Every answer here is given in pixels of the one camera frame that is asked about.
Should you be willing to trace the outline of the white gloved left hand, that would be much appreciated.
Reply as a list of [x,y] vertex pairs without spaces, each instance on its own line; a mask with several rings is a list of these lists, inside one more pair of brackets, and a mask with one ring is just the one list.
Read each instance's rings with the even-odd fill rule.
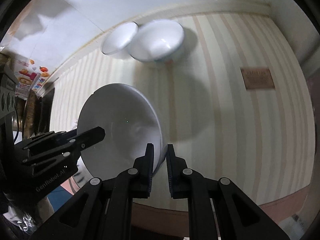
[[11,203],[1,204],[1,222],[8,227],[12,236],[32,235],[53,214],[54,209],[47,196],[35,205],[30,205],[27,211]]

